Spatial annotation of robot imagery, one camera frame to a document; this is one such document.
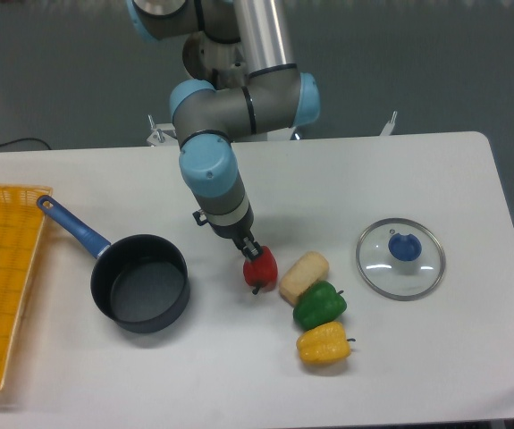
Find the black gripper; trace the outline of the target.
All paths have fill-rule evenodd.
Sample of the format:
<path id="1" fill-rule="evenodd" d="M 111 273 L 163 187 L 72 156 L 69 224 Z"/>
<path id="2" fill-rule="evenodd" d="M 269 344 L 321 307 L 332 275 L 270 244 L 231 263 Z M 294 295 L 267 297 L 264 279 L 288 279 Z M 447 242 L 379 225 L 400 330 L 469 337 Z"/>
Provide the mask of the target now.
<path id="1" fill-rule="evenodd" d="M 255 241 L 251 231 L 254 214 L 250 207 L 238 220 L 228 225 L 219 225 L 210 220 L 210 216 L 199 209 L 193 213 L 198 226 L 208 224 L 215 234 L 221 238 L 232 240 L 236 248 L 247 260 L 256 260 L 261 256 L 261 247 Z"/>

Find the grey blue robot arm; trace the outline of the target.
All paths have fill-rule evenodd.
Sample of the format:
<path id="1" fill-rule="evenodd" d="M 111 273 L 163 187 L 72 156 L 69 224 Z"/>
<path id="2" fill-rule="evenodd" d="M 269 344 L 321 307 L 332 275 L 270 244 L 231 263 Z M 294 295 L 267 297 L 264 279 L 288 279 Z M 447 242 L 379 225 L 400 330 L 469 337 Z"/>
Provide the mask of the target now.
<path id="1" fill-rule="evenodd" d="M 231 143 L 310 124 L 321 110 L 314 77 L 294 60 L 282 2 L 129 1 L 127 9 L 145 38 L 204 35 L 240 50 L 240 83 L 219 88 L 214 75 L 192 73 L 169 106 L 181 176 L 200 206 L 198 224 L 258 259 L 263 250 L 251 232 L 254 216 Z"/>

